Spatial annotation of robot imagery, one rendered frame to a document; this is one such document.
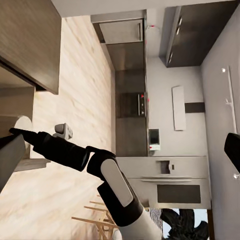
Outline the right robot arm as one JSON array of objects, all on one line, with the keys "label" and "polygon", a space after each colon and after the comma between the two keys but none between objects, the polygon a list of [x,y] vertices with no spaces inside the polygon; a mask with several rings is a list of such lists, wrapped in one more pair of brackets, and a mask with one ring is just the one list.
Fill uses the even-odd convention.
[{"label": "right robot arm", "polygon": [[46,159],[80,172],[87,166],[89,174],[99,177],[103,181],[97,188],[99,196],[123,240],[167,240],[120,170],[114,153],[69,142],[73,138],[73,131],[66,122],[55,124],[54,131],[51,135],[45,131],[9,130],[14,135],[21,133],[24,141],[33,145],[32,150]]}]

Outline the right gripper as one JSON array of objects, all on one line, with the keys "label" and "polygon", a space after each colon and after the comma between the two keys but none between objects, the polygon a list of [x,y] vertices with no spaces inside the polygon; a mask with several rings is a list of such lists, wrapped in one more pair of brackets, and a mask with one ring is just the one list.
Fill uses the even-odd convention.
[{"label": "right gripper", "polygon": [[33,145],[32,150],[34,152],[63,166],[67,165],[67,155],[75,146],[74,143],[58,137],[53,137],[45,131],[39,131],[36,133],[29,130],[11,128],[9,132],[14,135],[21,133],[24,141]]}]

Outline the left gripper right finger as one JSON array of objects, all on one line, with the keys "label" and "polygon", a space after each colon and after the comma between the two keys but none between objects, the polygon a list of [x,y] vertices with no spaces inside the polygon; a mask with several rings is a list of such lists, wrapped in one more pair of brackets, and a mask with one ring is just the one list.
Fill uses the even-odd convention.
[{"label": "left gripper right finger", "polygon": [[224,145],[224,151],[240,172],[240,134],[228,133]]}]

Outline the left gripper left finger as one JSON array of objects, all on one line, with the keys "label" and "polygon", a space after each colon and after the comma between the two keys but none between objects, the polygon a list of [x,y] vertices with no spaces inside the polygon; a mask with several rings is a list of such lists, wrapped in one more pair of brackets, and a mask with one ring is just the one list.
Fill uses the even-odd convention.
[{"label": "left gripper left finger", "polygon": [[22,133],[0,138],[0,193],[26,152]]}]

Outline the pillar candle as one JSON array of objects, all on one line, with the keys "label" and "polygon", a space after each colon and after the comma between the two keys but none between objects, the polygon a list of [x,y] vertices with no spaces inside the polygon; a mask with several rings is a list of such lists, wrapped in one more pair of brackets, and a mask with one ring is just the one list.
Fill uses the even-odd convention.
[{"label": "pillar candle", "polygon": [[[0,114],[0,139],[13,135],[9,131],[11,128],[33,132],[34,126],[27,116]],[[25,141],[26,148],[29,145],[30,143]]]}]

